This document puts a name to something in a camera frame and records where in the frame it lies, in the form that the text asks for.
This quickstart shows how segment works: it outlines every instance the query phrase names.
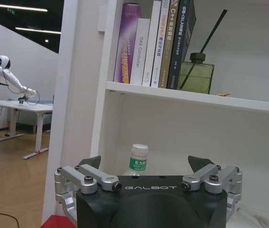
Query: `green glass bottle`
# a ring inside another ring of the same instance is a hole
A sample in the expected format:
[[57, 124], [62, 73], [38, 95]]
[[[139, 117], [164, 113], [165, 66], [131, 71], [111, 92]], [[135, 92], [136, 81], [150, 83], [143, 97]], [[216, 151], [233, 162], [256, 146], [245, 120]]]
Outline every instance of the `green glass bottle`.
[[205, 61], [204, 53], [191, 53], [190, 59], [191, 63], [182, 62], [181, 64], [178, 90], [209, 94], [215, 66], [203, 63]]

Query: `book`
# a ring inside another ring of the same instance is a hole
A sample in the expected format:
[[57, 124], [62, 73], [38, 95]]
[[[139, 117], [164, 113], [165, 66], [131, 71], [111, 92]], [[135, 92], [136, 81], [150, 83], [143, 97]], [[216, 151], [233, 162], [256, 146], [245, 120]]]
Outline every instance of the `book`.
[[159, 88], [166, 88], [168, 71], [171, 62], [174, 31], [176, 28], [176, 21], [178, 16], [179, 0], [171, 0], [169, 7], [168, 21], [166, 26], [166, 36], [163, 47], [163, 57], [160, 70]]
[[170, 0], [162, 0], [151, 87], [158, 87]]
[[188, 15], [188, 20], [186, 24], [186, 31], [185, 31], [185, 44], [183, 45], [183, 50], [182, 50], [182, 57], [181, 60], [184, 61], [186, 54], [187, 54], [187, 49], [188, 46], [190, 45], [190, 41], [192, 38], [192, 31], [196, 23], [196, 12], [195, 12], [195, 5], [193, 0], [191, 1], [190, 5], [190, 11]]
[[150, 19], [150, 26], [148, 32], [147, 51], [146, 51], [145, 66], [142, 81], [143, 86], [150, 86], [150, 82], [152, 79], [154, 53], [155, 53], [155, 45], [157, 42], [160, 11], [161, 11], [161, 2], [154, 1], [152, 17]]
[[130, 84], [142, 85], [150, 19], [138, 19]]
[[168, 89], [177, 89], [181, 63], [186, 56], [195, 22], [196, 15], [193, 0], [181, 0], [173, 41], [171, 65], [168, 72]]
[[115, 82], [128, 84], [130, 82], [135, 48], [135, 34], [138, 18], [140, 16], [141, 10], [139, 4], [123, 4], [119, 41], [115, 62]]

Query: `desk leg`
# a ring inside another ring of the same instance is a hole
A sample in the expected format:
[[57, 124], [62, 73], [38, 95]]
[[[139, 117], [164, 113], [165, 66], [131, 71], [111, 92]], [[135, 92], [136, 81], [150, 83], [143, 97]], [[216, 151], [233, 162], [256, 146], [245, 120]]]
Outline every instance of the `desk leg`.
[[36, 113], [38, 118], [38, 129], [36, 132], [36, 143], [35, 143], [35, 152], [31, 153], [29, 155], [26, 155], [23, 157], [23, 159], [31, 158], [35, 155], [38, 155], [40, 153], [43, 153], [48, 150], [48, 148], [41, 148], [41, 137], [43, 134], [43, 120], [44, 120], [44, 114], [43, 113]]
[[13, 139], [13, 138], [24, 135], [24, 134], [16, 134], [16, 120], [17, 120], [17, 114], [19, 113], [19, 110], [12, 108], [11, 111], [12, 112], [11, 112], [11, 120], [10, 120], [10, 136], [0, 138], [0, 141], [6, 140], [6, 139]]
[[19, 112], [18, 110], [12, 109], [11, 122], [10, 122], [10, 137], [16, 135], [16, 119], [18, 112]]
[[44, 114], [43, 113], [37, 113], [38, 116], [38, 129], [36, 132], [36, 143], [35, 143], [35, 152], [39, 152], [41, 149], [41, 137], [43, 134], [43, 120], [44, 120]]

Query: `white desk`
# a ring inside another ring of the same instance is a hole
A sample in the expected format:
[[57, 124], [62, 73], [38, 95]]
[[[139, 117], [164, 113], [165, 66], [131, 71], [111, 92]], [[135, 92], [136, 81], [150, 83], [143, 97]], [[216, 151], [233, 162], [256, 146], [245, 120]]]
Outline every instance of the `white desk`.
[[10, 108], [12, 110], [11, 122], [10, 122], [10, 136], [0, 139], [10, 139], [22, 136], [23, 134], [16, 135], [16, 120], [17, 113], [19, 110], [34, 112], [37, 115], [37, 133], [36, 133], [36, 144], [35, 144], [35, 152], [23, 157], [24, 159], [28, 159], [33, 157], [39, 153], [45, 152], [48, 148], [41, 148], [41, 137], [43, 131], [43, 117], [45, 113], [52, 113], [53, 106], [49, 104], [37, 104], [37, 105], [29, 105], [26, 102], [24, 104], [19, 104], [18, 101], [0, 101], [0, 107]]

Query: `black reed stick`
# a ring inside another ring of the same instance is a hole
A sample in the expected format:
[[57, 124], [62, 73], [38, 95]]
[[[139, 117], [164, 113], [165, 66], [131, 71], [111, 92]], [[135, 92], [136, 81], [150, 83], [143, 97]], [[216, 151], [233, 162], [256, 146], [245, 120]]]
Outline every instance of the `black reed stick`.
[[[210, 39], [211, 39], [212, 36], [214, 35], [215, 31], [217, 30], [218, 26], [220, 25], [221, 21], [223, 20], [225, 14], [226, 14], [227, 12], [228, 12], [227, 9], [224, 9], [224, 10], [222, 11], [222, 14], [220, 15], [220, 17], [219, 17], [217, 23], [215, 24], [214, 28], [212, 29], [212, 31], [211, 31], [209, 37], [207, 38], [206, 42], [204, 43], [204, 45], [203, 45], [203, 47], [202, 47], [200, 53], [203, 53], [203, 51], [205, 50], [205, 48], [206, 48], [206, 46], [208, 45]], [[185, 83], [186, 83], [188, 77], [190, 76], [190, 74], [191, 74], [193, 68], [195, 67], [195, 65], [196, 65], [196, 64], [193, 63], [191, 69], [190, 69], [189, 72], [187, 73], [187, 75], [186, 75], [184, 81], [182, 82], [182, 85], [180, 86], [180, 89], [183, 89], [183, 87], [184, 87], [184, 85], [185, 85]]]

